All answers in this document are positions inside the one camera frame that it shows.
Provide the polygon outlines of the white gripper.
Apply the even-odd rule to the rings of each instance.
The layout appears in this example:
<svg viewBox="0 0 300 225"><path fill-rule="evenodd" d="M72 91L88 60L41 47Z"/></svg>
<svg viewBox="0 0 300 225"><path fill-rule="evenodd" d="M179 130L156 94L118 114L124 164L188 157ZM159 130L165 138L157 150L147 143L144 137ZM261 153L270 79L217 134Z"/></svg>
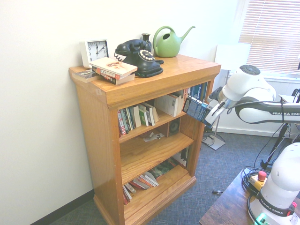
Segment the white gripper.
<svg viewBox="0 0 300 225"><path fill-rule="evenodd" d="M220 116L220 114L226 109L225 102L217 103L213 108L211 105L205 103L206 109L210 112L207 114L205 119L203 120L203 123L211 127L214 122L217 120L217 118Z"/></svg>

